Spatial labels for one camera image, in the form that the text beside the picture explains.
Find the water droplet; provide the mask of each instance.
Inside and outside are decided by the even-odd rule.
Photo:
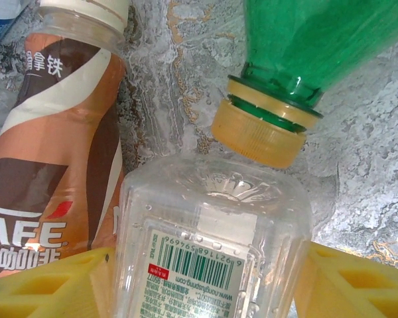
[[[188,240],[190,238],[190,234],[186,233],[186,232],[182,232],[181,233],[181,238],[184,240]]]
[[[212,243],[212,248],[213,248],[214,250],[221,250],[222,247],[223,247],[223,246],[222,246],[221,243],[219,243],[219,242],[213,242],[213,243]]]
[[[258,311],[259,306],[256,303],[250,303],[249,307],[247,308],[247,316],[252,318]]]
[[[259,275],[260,275],[261,278],[262,278],[262,275],[263,275],[263,271],[264,271],[264,269],[265,269],[265,266],[266,266],[265,259],[263,259],[263,260],[261,260],[261,261],[259,262]]]

